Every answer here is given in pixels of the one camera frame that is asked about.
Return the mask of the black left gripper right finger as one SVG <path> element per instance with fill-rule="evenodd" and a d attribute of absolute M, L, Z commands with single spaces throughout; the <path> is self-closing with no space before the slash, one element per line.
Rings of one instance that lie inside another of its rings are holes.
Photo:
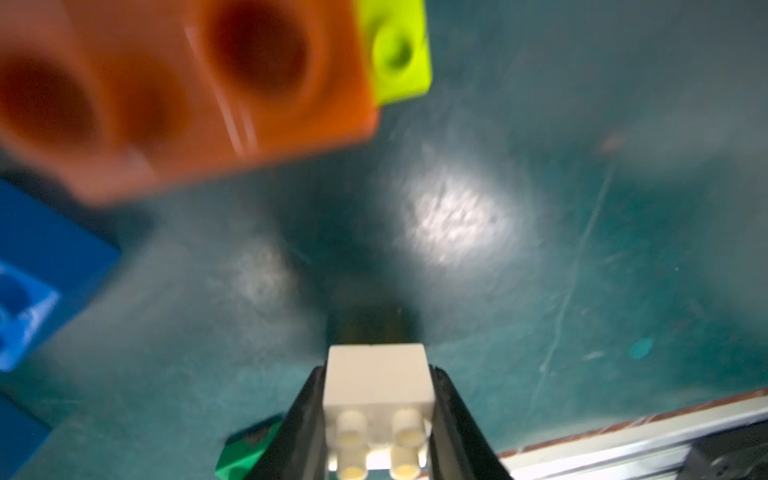
<path fill-rule="evenodd" d="M 435 404 L 427 458 L 429 478 L 512 479 L 447 372 L 431 365 L 430 373 Z"/>

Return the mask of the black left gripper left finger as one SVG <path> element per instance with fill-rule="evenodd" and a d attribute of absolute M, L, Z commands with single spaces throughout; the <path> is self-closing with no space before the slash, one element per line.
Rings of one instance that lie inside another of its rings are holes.
<path fill-rule="evenodd" d="M 325 367 L 311 371 L 273 441 L 245 476 L 246 480 L 327 478 L 325 378 Z"/>

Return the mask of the cream lego brick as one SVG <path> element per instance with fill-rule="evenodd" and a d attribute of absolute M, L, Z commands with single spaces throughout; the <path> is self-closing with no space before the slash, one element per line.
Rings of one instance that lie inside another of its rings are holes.
<path fill-rule="evenodd" d="M 392 479 L 419 477 L 436 401 L 425 347 L 335 345 L 325 373 L 322 407 L 336 477 L 384 470 Z"/>

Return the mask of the orange lego brick front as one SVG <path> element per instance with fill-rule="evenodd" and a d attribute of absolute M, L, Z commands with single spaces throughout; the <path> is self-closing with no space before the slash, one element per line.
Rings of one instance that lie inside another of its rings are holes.
<path fill-rule="evenodd" d="M 368 140 L 349 1 L 5 1 L 1 143 L 104 205 Z"/>

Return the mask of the lime green long lego brick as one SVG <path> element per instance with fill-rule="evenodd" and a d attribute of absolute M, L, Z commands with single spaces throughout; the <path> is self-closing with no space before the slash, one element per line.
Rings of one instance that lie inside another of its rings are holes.
<path fill-rule="evenodd" d="M 432 84 L 426 2 L 363 0 L 355 7 L 376 104 L 425 95 Z"/>

